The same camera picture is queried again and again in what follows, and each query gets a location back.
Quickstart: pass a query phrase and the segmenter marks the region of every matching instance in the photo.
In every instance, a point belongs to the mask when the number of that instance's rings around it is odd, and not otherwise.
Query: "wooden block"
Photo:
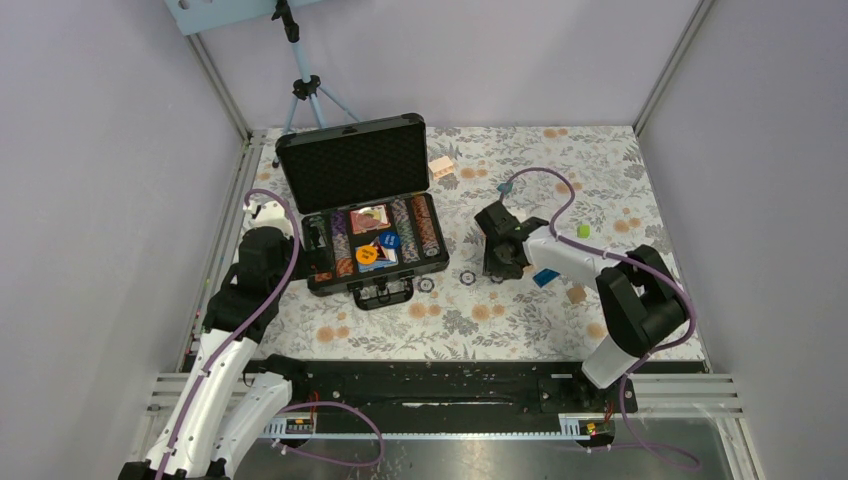
[[[447,155],[433,160],[432,162],[428,163],[427,166],[430,168],[430,171],[433,172],[434,179],[442,178],[445,175],[450,175],[455,170],[453,162]]]

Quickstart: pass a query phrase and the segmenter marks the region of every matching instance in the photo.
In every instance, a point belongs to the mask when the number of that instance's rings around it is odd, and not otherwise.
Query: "white panel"
[[[696,4],[327,0],[294,16],[314,73],[366,119],[416,111],[435,126],[629,125]],[[285,123],[299,74],[282,23],[203,37],[248,124]],[[297,125],[315,125],[298,109]]]
[[[0,2],[0,477],[114,479],[239,140],[161,1]]]
[[[642,137],[770,480],[844,478],[848,2],[717,2]]]

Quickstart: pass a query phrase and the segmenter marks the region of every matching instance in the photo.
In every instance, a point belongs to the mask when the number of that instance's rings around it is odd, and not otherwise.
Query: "orange chip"
[[[356,261],[362,265],[371,265],[377,261],[377,249],[371,245],[359,247],[356,251]]]

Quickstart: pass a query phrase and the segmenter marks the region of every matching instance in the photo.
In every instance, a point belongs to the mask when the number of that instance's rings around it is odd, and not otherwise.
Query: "table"
[[[297,455],[280,456],[269,441],[258,440],[245,456],[233,480],[280,478],[338,478],[340,480],[436,480],[443,478],[650,478],[652,480],[731,480],[734,478],[721,431],[708,418],[643,420],[650,438],[686,449],[700,458],[703,470],[684,472],[653,459],[641,449],[613,452],[569,451],[572,442],[527,440],[388,440],[386,457],[378,467],[352,469],[316,462]],[[618,420],[616,442],[632,442]],[[376,442],[312,439],[306,451],[331,458],[360,461],[373,458]]]
[[[291,198],[271,165],[280,129],[267,133],[253,186]],[[671,243],[631,127],[428,128],[431,159],[448,155],[456,172],[431,181],[445,236],[447,270],[415,280],[407,303],[365,312],[349,294],[319,298],[293,283],[257,356],[301,359],[583,360],[606,335],[598,296],[560,276],[545,288],[532,275],[497,283],[483,276],[483,236],[474,215],[495,201],[512,173],[545,166],[566,175],[577,199],[557,227],[587,243],[625,251],[642,243],[661,252],[677,275]],[[505,205],[516,215],[550,218],[568,199],[551,175],[520,177]],[[681,328],[675,335],[683,332]],[[697,335],[660,359],[702,360]]]

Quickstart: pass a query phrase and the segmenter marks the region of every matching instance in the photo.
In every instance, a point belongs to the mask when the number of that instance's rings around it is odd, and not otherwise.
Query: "tripod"
[[[300,100],[309,100],[309,104],[312,106],[312,113],[315,114],[315,121],[318,123],[318,128],[327,127],[324,112],[321,111],[321,104],[318,103],[318,90],[338,105],[346,114],[350,115],[351,118],[357,122],[361,122],[362,120],[350,111],[332,90],[326,85],[321,85],[321,79],[318,75],[312,75],[309,69],[309,62],[306,60],[306,53],[304,53],[303,47],[300,45],[300,26],[295,23],[294,17],[292,17],[288,0],[277,0],[277,7],[274,15],[271,16],[271,20],[277,20],[278,18],[283,21],[283,26],[286,29],[286,38],[288,38],[292,46],[294,58],[297,61],[297,68],[300,71],[300,78],[294,82],[294,90],[292,91],[294,97],[289,105],[289,115],[286,119],[286,126],[283,129],[283,135],[289,133],[291,130],[294,111],[297,109],[297,103]],[[277,168],[280,165],[280,159],[275,158],[272,165],[274,168]]]

